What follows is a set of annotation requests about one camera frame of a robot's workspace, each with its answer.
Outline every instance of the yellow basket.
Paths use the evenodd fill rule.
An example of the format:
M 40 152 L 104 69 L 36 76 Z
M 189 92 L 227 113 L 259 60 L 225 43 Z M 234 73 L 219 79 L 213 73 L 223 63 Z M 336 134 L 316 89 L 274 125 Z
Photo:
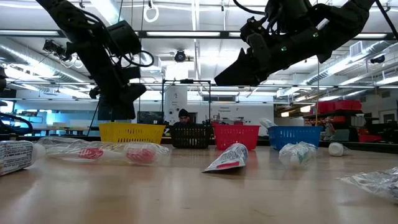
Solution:
M 151 142 L 160 144 L 165 126 L 154 124 L 103 123 L 98 124 L 101 141 Z

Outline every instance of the blue basket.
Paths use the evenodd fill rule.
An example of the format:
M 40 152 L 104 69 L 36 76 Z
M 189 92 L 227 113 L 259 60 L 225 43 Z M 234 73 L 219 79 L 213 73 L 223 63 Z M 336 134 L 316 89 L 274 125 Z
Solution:
M 301 141 L 318 147 L 321 130 L 321 126 L 274 126 L 268 129 L 269 144 L 278 151 Z

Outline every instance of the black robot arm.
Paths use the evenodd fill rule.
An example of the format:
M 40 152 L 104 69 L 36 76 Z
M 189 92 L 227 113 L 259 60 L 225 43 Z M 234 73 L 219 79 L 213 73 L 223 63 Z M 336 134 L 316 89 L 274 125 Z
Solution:
M 37 0 L 50 14 L 62 32 L 70 40 L 67 54 L 77 53 L 98 85 L 90 96 L 100 94 L 101 101 L 108 104 L 126 119 L 134 119 L 133 101 L 146 88 L 142 84 L 131 84 L 132 78 L 140 78 L 139 65 L 132 55 L 143 52 L 138 36 L 126 21 L 106 27 L 95 15 L 75 7 L 66 0 Z M 122 59 L 135 67 L 122 67 Z
M 270 74 L 314 55 L 325 62 L 332 51 L 362 31 L 376 1 L 350 0 L 334 7 L 311 6 L 308 0 L 270 0 L 261 20 L 249 18 L 241 28 L 241 38 L 250 48 L 241 49 L 238 59 L 215 82 L 256 86 Z M 318 28 L 324 19 L 329 21 Z

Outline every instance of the person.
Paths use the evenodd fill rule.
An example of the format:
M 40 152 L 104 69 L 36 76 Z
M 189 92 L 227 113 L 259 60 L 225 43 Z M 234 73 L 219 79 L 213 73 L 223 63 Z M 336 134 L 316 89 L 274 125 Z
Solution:
M 187 127 L 192 125 L 191 117 L 189 117 L 189 113 L 185 109 L 181 109 L 180 112 L 178 112 L 178 118 L 180 121 L 174 123 L 174 126 Z

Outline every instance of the black basket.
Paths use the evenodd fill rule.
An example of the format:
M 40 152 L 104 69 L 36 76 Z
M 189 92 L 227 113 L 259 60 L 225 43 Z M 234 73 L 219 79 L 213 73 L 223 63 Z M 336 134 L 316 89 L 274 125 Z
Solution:
M 206 149 L 210 141 L 210 126 L 171 128 L 172 144 L 180 149 Z

